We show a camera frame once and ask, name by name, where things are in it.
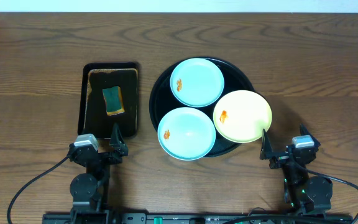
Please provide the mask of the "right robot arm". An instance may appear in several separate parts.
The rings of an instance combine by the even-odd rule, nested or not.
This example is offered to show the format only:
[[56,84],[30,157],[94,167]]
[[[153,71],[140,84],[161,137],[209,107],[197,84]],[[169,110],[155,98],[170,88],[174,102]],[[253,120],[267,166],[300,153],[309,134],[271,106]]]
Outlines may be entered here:
[[331,208],[333,183],[309,176],[306,165],[316,159],[320,142],[300,125],[300,135],[284,151],[274,151],[266,131],[262,133],[261,160],[269,160],[271,169],[281,169],[284,176],[284,201],[301,215],[323,214]]

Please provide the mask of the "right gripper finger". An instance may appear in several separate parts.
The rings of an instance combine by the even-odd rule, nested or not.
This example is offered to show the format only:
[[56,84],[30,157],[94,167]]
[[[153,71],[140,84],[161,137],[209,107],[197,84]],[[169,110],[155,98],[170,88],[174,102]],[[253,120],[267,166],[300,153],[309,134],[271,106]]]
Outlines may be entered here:
[[262,147],[260,151],[260,160],[271,159],[274,156],[272,145],[265,129],[262,131]]
[[311,133],[307,130],[304,124],[300,124],[300,134],[302,136],[306,136],[306,135],[311,136]]

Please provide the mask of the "light blue plate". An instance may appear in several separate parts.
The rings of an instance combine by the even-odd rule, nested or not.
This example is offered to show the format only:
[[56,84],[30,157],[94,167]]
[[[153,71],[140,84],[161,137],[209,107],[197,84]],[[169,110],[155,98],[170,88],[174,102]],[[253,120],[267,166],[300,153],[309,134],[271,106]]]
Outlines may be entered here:
[[224,77],[213,62],[204,58],[189,58],[173,69],[169,84],[179,102],[200,108],[211,105],[221,96]]
[[216,130],[204,112],[182,107],[171,110],[162,118],[157,137],[168,155],[183,161],[194,161],[212,150]]

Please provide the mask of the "green and yellow sponge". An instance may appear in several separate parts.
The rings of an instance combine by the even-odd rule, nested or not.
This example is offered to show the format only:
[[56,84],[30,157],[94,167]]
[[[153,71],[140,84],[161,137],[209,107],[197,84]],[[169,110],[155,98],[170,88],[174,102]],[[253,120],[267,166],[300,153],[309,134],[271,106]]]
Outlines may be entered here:
[[120,86],[103,89],[103,97],[106,105],[106,114],[108,116],[125,112]]

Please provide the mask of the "black rectangular water tray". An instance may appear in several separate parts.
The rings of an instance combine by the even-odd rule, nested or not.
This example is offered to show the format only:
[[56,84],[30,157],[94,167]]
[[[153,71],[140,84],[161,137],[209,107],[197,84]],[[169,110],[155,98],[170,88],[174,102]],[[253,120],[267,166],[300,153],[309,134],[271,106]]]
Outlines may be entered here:
[[[135,62],[89,63],[83,68],[77,134],[109,139],[115,123],[121,134],[131,138],[137,132],[139,70]],[[103,89],[121,87],[125,112],[106,114]]]

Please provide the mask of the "yellow plate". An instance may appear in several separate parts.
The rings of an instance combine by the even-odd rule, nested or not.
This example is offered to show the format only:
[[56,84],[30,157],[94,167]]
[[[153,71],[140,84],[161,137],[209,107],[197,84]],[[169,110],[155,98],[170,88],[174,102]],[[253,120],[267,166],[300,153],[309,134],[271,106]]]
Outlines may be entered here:
[[213,110],[218,133],[229,141],[248,143],[262,137],[272,123],[272,109],[256,92],[236,90],[224,95]]

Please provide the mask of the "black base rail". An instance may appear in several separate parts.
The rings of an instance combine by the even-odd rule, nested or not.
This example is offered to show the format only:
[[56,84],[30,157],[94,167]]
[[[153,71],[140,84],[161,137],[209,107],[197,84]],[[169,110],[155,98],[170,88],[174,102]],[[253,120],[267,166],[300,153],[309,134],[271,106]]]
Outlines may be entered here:
[[263,224],[263,223],[351,223],[350,217],[303,217],[285,215],[167,215],[145,213],[49,213],[42,217],[42,224],[107,223],[107,224]]

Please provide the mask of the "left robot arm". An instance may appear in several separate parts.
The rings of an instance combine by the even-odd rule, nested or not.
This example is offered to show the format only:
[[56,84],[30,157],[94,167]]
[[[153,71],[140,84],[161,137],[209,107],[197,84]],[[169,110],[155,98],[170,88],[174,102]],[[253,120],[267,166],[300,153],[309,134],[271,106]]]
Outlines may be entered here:
[[79,135],[69,145],[68,159],[86,168],[70,184],[73,208],[67,223],[119,223],[120,215],[108,205],[110,166],[122,163],[128,155],[119,125],[112,128],[111,151],[99,152],[99,143],[93,134]]

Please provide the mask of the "black round tray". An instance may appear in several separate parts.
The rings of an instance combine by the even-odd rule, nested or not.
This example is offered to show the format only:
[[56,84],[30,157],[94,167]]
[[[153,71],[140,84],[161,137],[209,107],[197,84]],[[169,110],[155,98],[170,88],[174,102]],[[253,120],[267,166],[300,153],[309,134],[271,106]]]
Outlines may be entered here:
[[[206,60],[214,63],[223,73],[224,89],[222,95],[236,90],[255,91],[244,72],[232,63],[214,57],[207,57]],[[185,106],[175,98],[170,89],[170,77],[177,65],[178,63],[174,63],[162,72],[152,88],[149,99],[149,113],[154,129],[158,129],[160,121],[169,111]],[[214,146],[207,153],[206,157],[221,156],[239,146],[239,143],[227,140],[217,133]]]

